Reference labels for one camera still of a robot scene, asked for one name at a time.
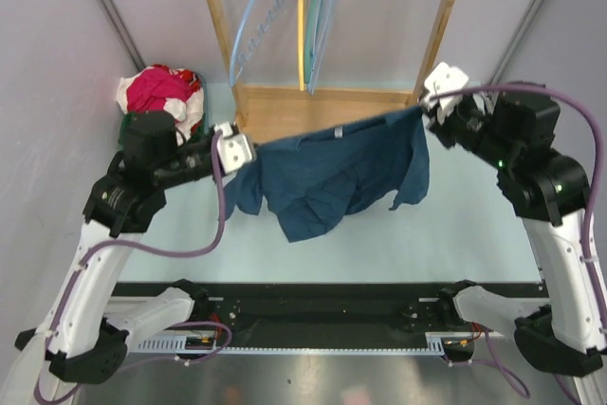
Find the blue t-shirt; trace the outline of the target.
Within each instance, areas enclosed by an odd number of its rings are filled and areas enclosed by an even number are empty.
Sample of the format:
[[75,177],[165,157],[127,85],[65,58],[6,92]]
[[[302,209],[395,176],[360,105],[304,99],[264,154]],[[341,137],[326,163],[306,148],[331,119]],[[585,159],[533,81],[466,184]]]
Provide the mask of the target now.
[[347,216],[395,193],[416,205],[430,187],[430,155],[418,108],[271,141],[226,185],[226,214],[277,217],[291,242],[323,236]]

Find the light blue wire hanger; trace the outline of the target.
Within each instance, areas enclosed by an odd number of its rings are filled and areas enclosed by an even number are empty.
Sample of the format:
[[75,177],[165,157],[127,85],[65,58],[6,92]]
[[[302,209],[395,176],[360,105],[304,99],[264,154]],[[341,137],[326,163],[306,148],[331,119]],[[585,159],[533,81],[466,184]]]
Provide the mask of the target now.
[[315,62],[312,72],[311,83],[306,86],[306,90],[310,95],[315,93],[318,79],[321,73],[322,60],[325,50],[328,45],[331,28],[333,26],[335,13],[337,11],[338,0],[322,0],[321,16],[319,20],[319,28],[317,32],[317,40],[315,46]]

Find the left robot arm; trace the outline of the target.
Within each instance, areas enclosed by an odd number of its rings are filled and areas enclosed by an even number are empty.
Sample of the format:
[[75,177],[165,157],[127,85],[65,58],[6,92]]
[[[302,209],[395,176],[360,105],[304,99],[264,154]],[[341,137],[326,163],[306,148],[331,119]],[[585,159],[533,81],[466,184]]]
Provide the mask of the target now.
[[[36,328],[17,337],[20,354],[5,382],[6,394],[23,399],[38,387],[44,371],[66,383],[103,383],[132,345],[174,324],[196,329],[208,321],[209,305],[183,282],[169,286],[132,316],[108,318],[104,311],[133,252],[190,259],[218,247],[227,215],[223,178],[232,170],[230,160],[241,152],[254,155],[247,138],[229,122],[190,142],[166,112],[130,119],[106,174],[86,201],[80,242],[57,298]],[[214,181],[218,199],[217,229],[210,243],[183,251],[142,244],[141,237],[166,205],[167,190],[206,177]]]

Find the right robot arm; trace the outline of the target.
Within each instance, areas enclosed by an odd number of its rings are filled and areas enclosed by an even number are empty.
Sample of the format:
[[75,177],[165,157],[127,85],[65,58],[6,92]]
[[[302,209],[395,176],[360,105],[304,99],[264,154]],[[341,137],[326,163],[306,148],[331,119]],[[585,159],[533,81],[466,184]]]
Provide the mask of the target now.
[[442,291],[439,322],[459,330],[468,322],[510,336],[536,370],[586,377],[603,366],[606,327],[597,299],[604,283],[590,272],[583,220],[590,184],[582,166],[552,142],[561,109],[542,91],[502,91],[488,112],[471,95],[448,114],[425,102],[429,130],[447,148],[460,145],[493,166],[497,186],[522,221],[549,302],[534,306],[471,281]]

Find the light blue notched hanger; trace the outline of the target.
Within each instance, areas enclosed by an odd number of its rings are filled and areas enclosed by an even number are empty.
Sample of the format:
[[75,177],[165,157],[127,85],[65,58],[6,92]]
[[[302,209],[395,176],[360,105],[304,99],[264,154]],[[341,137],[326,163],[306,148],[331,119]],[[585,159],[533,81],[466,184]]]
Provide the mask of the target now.
[[295,49],[297,0],[248,0],[230,53],[230,87],[240,82],[255,59],[283,59]]

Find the yellow hanger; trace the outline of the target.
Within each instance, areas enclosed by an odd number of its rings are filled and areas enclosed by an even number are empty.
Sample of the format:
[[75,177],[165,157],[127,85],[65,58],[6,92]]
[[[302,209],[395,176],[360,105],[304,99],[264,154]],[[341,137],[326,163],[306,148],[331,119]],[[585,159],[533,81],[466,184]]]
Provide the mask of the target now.
[[297,8],[298,88],[300,92],[304,92],[304,36],[306,0],[298,0]]

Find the teal hanger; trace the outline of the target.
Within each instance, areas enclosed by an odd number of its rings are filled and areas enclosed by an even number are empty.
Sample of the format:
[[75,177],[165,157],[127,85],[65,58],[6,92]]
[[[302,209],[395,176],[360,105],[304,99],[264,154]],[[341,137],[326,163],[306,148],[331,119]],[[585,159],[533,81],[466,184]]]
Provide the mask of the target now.
[[310,0],[303,47],[303,81],[305,86],[308,86],[312,79],[312,72],[315,62],[315,46],[321,16],[321,6],[322,0]]

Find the green garment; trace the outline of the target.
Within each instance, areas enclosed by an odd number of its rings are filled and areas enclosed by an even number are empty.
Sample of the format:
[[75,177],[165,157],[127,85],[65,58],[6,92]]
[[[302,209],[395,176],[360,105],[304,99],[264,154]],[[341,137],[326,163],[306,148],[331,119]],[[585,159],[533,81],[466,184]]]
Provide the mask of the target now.
[[120,149],[122,149],[124,146],[125,131],[135,115],[136,113],[128,112],[122,118],[118,137],[118,146]]

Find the pink garment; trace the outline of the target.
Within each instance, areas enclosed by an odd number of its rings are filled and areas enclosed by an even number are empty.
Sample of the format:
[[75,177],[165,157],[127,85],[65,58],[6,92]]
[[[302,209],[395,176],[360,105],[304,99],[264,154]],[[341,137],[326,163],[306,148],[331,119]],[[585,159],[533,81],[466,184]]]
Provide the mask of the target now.
[[127,111],[161,111],[168,99],[185,102],[192,87],[167,68],[153,66],[143,70],[126,89]]

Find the red patterned garment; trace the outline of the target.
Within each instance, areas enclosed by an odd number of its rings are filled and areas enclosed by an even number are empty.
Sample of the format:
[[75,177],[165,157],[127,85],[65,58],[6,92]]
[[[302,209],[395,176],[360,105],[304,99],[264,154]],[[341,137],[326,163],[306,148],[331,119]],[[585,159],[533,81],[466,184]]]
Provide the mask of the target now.
[[186,68],[170,68],[169,73],[187,83],[192,88],[192,91],[196,92],[201,89],[202,82],[197,73]]

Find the wooden clothes rack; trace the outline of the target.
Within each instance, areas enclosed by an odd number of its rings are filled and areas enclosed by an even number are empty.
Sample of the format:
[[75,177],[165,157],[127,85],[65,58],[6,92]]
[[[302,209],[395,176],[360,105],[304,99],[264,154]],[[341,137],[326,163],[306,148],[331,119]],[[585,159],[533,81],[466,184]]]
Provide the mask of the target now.
[[[235,32],[230,31],[222,0],[206,0],[217,43],[228,73]],[[317,84],[310,95],[295,86],[237,83],[231,87],[235,120],[257,142],[300,135],[346,122],[408,108],[417,102],[431,73],[455,0],[440,0],[414,89],[327,87]],[[305,33],[310,0],[306,0]]]

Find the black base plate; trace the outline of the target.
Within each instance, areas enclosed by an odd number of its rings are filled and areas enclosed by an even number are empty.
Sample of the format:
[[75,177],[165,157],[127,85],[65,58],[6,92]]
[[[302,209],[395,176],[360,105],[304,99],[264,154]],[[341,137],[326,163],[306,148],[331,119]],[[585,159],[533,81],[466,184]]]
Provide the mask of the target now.
[[483,284],[482,290],[518,304],[530,304],[508,327],[455,310],[461,281],[408,284],[200,284],[178,288],[194,299],[184,322],[162,317],[162,331],[209,329],[227,345],[265,348],[414,347],[429,332],[459,332],[473,323],[510,334],[523,344],[552,336],[550,306],[538,285]]

